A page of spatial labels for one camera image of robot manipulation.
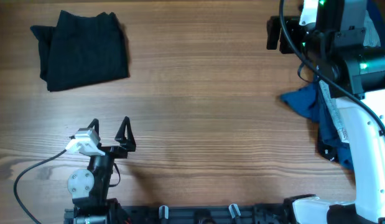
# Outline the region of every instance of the black folded cloth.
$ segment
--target black folded cloth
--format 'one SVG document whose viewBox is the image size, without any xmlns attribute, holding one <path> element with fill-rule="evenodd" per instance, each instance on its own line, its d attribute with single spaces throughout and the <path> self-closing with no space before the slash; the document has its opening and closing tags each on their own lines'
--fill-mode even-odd
<svg viewBox="0 0 385 224">
<path fill-rule="evenodd" d="M 87 18 L 61 11 L 56 27 L 30 29 L 48 91 L 128 77 L 125 39 L 113 12 Z"/>
</svg>

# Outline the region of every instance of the wooden tabletop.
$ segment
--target wooden tabletop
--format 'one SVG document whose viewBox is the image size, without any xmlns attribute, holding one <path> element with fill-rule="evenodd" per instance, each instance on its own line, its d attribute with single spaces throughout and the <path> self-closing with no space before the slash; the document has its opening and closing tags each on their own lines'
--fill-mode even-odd
<svg viewBox="0 0 385 224">
<path fill-rule="evenodd" d="M 55 26 L 60 10 L 115 12 L 131 77 L 48 92 L 29 27 Z M 297 15 L 297 1 L 285 11 Z M 131 119 L 137 151 L 116 161 L 121 183 L 108 195 L 122 205 L 251 205 L 310 193 L 353 200 L 351 173 L 315 152 L 317 126 L 279 101 L 305 83 L 296 56 L 266 50 L 266 22 L 277 14 L 273 0 L 0 4 L 0 223 L 32 223 L 14 179 L 93 118 L 103 145 Z M 66 153 L 28 172 L 20 198 L 42 223 L 62 223 L 73 205 L 67 179 L 87 164 Z"/>
</svg>

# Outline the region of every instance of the white plastic part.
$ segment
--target white plastic part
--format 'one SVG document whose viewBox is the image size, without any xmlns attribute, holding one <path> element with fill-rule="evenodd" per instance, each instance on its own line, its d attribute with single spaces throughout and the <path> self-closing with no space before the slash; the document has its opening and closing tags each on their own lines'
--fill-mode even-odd
<svg viewBox="0 0 385 224">
<path fill-rule="evenodd" d="M 72 153 L 80 152 L 86 156 L 104 156 L 105 152 L 97 148 L 100 140 L 93 128 L 81 128 L 65 149 Z"/>
<path fill-rule="evenodd" d="M 300 26 L 317 21 L 318 0 L 305 0 L 302 15 L 300 16 Z"/>
<path fill-rule="evenodd" d="M 385 125 L 385 90 L 365 94 L 362 100 Z M 375 120 L 347 97 L 336 99 L 350 140 L 356 182 L 356 212 L 375 222 L 385 217 L 385 137 Z"/>
<path fill-rule="evenodd" d="M 296 222 L 300 224 L 327 224 L 330 205 L 349 205 L 354 202 L 330 202 L 319 197 L 308 197 L 293 202 Z"/>
</svg>

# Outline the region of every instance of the green led indicator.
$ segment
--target green led indicator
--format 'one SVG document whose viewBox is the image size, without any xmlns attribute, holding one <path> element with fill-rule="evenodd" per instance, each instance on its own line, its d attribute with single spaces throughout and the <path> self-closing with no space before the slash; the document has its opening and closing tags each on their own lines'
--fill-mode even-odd
<svg viewBox="0 0 385 224">
<path fill-rule="evenodd" d="M 368 67 L 368 64 L 367 64 L 367 63 L 361 63 L 361 64 L 359 65 L 359 67 L 360 67 L 361 69 L 365 69 L 365 68 Z"/>
</svg>

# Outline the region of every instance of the wooden table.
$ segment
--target wooden table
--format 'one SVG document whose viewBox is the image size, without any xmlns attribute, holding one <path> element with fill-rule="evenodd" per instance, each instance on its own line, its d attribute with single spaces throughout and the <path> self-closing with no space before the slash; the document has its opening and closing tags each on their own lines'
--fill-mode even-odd
<svg viewBox="0 0 385 224">
<path fill-rule="evenodd" d="M 294 55 L 266 50 L 278 3 L 143 1 L 0 4 L 0 223 L 31 223 L 12 192 L 26 167 L 54 156 L 100 120 L 104 145 L 124 116 L 137 151 L 118 160 L 122 205 L 251 205 L 315 193 L 353 200 L 349 172 L 315 152 L 317 126 L 278 96 L 305 85 Z M 31 25 L 60 10 L 115 12 L 129 39 L 131 77 L 50 93 Z M 298 14 L 290 1 L 286 14 Z M 66 153 L 28 172 L 19 195 L 42 223 L 72 208 L 67 179 L 88 157 Z"/>
</svg>

